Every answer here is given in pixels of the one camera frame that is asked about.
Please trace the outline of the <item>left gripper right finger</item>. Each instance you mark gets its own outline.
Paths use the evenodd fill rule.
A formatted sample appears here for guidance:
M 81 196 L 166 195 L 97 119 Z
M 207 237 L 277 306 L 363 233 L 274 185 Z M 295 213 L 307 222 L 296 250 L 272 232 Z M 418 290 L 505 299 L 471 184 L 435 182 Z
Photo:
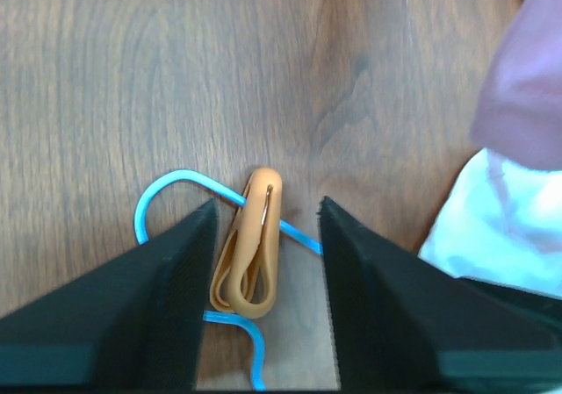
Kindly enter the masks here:
M 319 227 L 343 389 L 560 387 L 559 299 L 449 276 L 330 198 Z

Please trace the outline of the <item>pink garment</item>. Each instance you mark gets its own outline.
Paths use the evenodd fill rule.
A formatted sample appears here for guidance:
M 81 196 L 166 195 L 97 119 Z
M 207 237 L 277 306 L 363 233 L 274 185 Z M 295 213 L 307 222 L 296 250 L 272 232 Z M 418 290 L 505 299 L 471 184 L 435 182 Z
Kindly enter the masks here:
M 525 0 L 486 74 L 471 136 L 531 169 L 561 169 L 561 0 Z

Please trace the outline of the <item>white pink-trimmed underwear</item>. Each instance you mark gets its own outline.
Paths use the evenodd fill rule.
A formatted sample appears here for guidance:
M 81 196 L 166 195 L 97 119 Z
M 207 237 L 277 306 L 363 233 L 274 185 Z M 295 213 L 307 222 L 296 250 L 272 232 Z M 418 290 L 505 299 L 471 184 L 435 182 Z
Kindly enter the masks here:
M 560 172 L 480 150 L 460 171 L 419 256 L 454 277 L 560 297 Z

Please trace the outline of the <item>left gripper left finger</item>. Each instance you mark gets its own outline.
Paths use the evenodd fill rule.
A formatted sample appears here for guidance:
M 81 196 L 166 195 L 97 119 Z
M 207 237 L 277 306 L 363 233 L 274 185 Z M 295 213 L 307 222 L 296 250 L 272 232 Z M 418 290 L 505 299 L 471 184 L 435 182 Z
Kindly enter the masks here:
M 217 208 L 1 320 L 5 390 L 194 388 Z

